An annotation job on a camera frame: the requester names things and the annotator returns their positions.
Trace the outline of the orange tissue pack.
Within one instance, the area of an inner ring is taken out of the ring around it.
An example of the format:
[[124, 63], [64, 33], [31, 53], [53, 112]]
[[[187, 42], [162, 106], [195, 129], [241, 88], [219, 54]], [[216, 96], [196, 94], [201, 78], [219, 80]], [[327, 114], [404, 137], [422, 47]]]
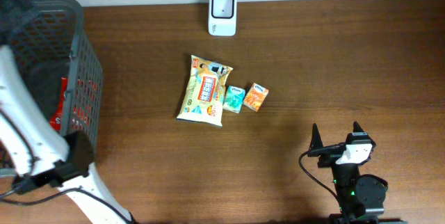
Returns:
[[258, 112], [268, 93], [269, 90], [267, 88], [264, 88], [257, 83], [253, 83], [244, 97], [243, 105]]

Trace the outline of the yellow wet wipes pack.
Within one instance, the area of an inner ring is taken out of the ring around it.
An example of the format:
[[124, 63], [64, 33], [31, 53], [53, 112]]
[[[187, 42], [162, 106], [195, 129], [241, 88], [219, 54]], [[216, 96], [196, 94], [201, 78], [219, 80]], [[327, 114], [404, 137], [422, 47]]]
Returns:
[[199, 56], [191, 56], [191, 71], [178, 120], [222, 127], [226, 82], [233, 70]]

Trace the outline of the red snack packet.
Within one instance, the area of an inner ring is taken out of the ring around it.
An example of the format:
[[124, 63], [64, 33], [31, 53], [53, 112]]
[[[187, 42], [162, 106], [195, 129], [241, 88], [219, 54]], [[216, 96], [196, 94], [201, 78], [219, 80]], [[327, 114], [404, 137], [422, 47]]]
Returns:
[[52, 117], [49, 121], [49, 124], [51, 125], [51, 127], [57, 132], [59, 132], [61, 129], [61, 122], [62, 122], [62, 116], [63, 116], [63, 105], [65, 102], [65, 91], [66, 90], [67, 90], [67, 78], [62, 77], [58, 106], [57, 106], [56, 112], [52, 115]]

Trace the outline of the teal tissue pack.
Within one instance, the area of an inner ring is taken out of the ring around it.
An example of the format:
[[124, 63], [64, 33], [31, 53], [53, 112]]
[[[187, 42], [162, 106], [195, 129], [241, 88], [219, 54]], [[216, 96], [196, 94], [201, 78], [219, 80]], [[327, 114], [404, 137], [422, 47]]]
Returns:
[[235, 86], [229, 86], [225, 94], [224, 103], [222, 105], [224, 110], [233, 113], [240, 113], [245, 97], [245, 90]]

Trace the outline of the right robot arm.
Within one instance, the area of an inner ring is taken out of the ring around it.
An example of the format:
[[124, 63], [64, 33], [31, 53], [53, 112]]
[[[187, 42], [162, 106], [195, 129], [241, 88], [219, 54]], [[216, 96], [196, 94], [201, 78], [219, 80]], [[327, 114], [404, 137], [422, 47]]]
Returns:
[[[375, 141], [358, 122], [346, 140], [334, 145], [324, 145], [317, 124], [312, 125], [309, 149], [303, 152], [298, 163], [302, 171], [318, 185], [333, 195], [340, 212], [330, 214], [328, 222], [333, 224], [373, 223], [399, 224], [401, 219], [380, 219], [385, 212], [384, 201], [389, 188], [388, 182], [371, 174], [361, 174], [359, 167], [371, 159]], [[318, 158], [319, 168], [332, 171], [334, 189], [316, 179], [302, 164], [303, 157]]]

